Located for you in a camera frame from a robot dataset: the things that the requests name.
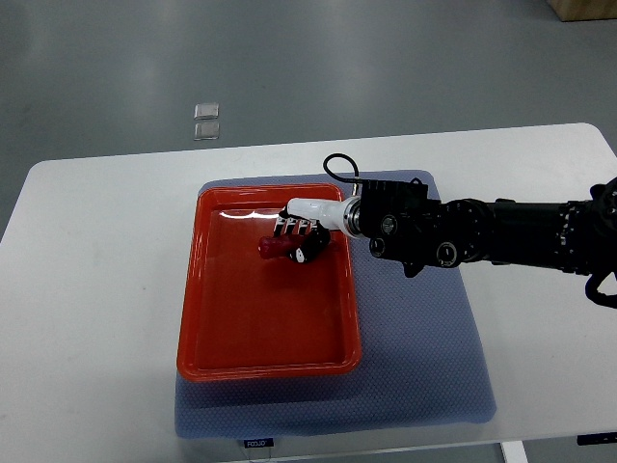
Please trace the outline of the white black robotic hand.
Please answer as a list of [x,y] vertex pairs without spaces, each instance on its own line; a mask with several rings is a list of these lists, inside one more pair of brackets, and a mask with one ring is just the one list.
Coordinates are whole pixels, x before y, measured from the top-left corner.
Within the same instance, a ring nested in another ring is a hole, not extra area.
[[312,262],[329,246],[331,231],[349,233],[348,207],[348,201],[293,198],[279,212],[273,236],[302,236],[302,245],[286,258],[297,263]]

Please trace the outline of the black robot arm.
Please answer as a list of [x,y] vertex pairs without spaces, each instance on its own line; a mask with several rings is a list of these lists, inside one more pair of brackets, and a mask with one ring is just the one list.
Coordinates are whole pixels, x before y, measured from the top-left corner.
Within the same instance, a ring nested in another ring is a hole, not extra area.
[[616,183],[596,184],[590,199],[566,203],[443,203],[428,196],[419,179],[365,180],[361,195],[343,215],[352,234],[369,240],[370,254],[398,261],[408,278],[426,266],[454,268],[489,261],[583,275],[585,296],[614,308],[600,292],[616,273]]

